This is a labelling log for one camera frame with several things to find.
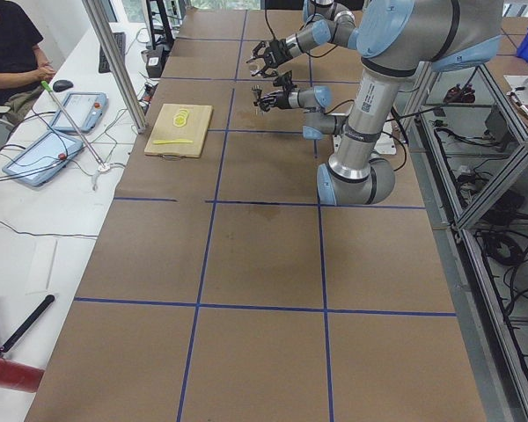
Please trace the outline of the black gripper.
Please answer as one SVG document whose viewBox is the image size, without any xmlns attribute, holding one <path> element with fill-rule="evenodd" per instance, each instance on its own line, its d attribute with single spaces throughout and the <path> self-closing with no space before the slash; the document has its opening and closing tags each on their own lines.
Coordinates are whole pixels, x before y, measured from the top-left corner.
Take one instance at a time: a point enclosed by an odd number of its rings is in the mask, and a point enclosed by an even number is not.
<svg viewBox="0 0 528 422">
<path fill-rule="evenodd" d="M 255 102 L 258 113 L 268 113 L 273 108 L 282 110 L 297 108 L 297 89 L 290 91 L 260 91 Z"/>
<path fill-rule="evenodd" d="M 252 50 L 250 58 L 246 63 L 263 61 L 266 65 L 261 67 L 257 64 L 251 65 L 251 76 L 261 78 L 277 78 L 278 72 L 269 66 L 281 66 L 290 60 L 290 49 L 286 39 L 260 41 Z"/>
</svg>

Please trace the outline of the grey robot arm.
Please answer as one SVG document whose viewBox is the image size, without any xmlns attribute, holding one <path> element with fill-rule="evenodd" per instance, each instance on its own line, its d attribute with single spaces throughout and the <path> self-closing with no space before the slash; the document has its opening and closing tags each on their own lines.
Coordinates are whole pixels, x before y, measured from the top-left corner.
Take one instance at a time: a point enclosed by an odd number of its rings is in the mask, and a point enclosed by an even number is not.
<svg viewBox="0 0 528 422">
<path fill-rule="evenodd" d="M 283 64 L 326 44 L 356 50 L 359 29 L 354 13 L 363 7 L 363 1 L 304 1 L 303 25 L 285 38 L 271 32 L 269 40 L 260 41 L 246 61 L 250 74 L 276 78 Z"/>
<path fill-rule="evenodd" d="M 339 148 L 318 168 L 322 204 L 375 204 L 386 199 L 395 184 L 392 166 L 375 153 L 383 126 L 404 81 L 420 62 L 435 72 L 468 69 L 488 62 L 500 46 L 501 1 L 372 1 L 360 21 L 335 1 L 304 2 L 304 27 L 285 39 L 260 42 L 251 60 L 254 71 L 273 77 L 280 90 L 257 96 L 267 111 L 303 108 L 303 135 L 319 140 L 339 135 Z M 357 51 L 363 76 L 346 117 L 327 114 L 330 91 L 299 90 L 279 76 L 277 68 L 324 44 Z"/>
</svg>

